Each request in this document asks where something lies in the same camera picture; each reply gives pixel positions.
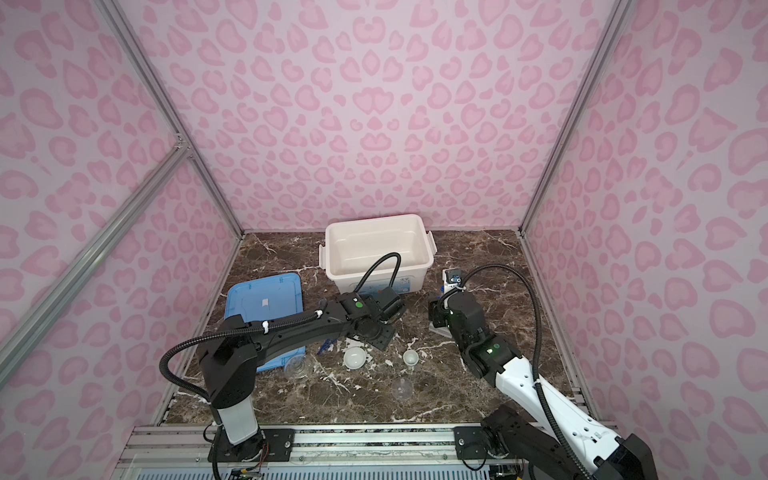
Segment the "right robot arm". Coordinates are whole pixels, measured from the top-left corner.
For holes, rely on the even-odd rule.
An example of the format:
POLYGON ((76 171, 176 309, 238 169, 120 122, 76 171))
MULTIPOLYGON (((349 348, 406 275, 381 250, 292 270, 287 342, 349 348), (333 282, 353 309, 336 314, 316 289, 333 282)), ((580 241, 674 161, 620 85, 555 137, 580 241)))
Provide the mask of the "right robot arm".
POLYGON ((447 329, 467 370, 509 397, 482 422, 485 452, 523 458, 552 479, 655 479, 650 447, 620 436, 554 388, 519 349, 493 332, 474 296, 459 291, 429 306, 429 321, 447 329))

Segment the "clear test tube rack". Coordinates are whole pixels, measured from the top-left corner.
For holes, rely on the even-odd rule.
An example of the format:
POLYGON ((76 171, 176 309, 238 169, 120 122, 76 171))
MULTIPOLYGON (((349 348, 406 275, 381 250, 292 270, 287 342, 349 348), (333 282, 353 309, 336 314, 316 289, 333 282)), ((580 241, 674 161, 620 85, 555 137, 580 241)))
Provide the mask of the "clear test tube rack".
POLYGON ((434 325, 429 325, 429 331, 438 335, 441 335, 446 338, 451 338, 452 334, 448 327, 435 327, 434 325))

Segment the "clear round dish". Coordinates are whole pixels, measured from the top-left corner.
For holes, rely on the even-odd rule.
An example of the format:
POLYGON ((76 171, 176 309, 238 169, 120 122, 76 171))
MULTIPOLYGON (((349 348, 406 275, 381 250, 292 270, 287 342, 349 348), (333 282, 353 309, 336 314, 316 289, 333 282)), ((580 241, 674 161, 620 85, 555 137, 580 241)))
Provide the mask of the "clear round dish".
POLYGON ((392 382, 392 395, 397 402, 406 402, 414 395, 414 385, 409 378, 400 377, 392 382))

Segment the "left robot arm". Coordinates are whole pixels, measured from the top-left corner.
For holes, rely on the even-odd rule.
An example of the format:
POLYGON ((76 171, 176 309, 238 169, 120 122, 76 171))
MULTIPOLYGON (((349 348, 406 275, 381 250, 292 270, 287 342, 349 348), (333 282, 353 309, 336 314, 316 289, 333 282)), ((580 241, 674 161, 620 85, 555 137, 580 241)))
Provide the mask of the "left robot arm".
POLYGON ((393 322, 405 312, 393 288, 373 294, 344 293, 314 311, 262 322, 227 318, 211 340, 200 345, 203 374, 214 418, 232 446, 250 442, 260 427, 251 405, 257 370, 289 351, 318 341, 351 338, 384 350, 394 337, 393 322))

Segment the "clear glass beaker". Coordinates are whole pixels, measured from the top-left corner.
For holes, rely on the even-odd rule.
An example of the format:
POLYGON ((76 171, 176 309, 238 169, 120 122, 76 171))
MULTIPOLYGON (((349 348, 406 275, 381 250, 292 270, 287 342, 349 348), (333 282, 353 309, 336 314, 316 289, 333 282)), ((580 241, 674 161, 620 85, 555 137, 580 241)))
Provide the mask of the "clear glass beaker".
POLYGON ((284 375, 291 381, 303 381, 313 373, 313 360, 307 355, 295 355, 284 365, 284 375))

